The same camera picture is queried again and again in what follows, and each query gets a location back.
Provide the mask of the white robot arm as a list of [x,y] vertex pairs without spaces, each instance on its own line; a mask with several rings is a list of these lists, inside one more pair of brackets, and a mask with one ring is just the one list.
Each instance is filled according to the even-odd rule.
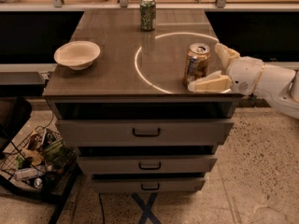
[[277,111],[299,119],[299,72],[240,54],[218,43],[215,51],[225,70],[198,78],[188,85],[192,92],[255,95]]

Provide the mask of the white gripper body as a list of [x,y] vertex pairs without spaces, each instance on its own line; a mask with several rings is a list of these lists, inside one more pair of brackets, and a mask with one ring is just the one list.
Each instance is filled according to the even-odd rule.
[[263,61],[260,59],[251,57],[233,59],[226,72],[232,80],[231,91],[243,95],[252,94],[262,68]]

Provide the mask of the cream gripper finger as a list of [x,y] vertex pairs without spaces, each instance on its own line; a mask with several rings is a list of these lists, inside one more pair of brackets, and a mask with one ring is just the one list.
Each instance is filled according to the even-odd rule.
[[206,77],[201,77],[192,81],[188,85],[188,90],[197,93],[215,92],[222,93],[232,86],[232,80],[229,76],[223,75],[221,71],[216,71]]
[[230,49],[222,43],[215,45],[215,52],[221,60],[221,65],[224,69],[227,69],[233,61],[240,59],[240,54],[236,50]]

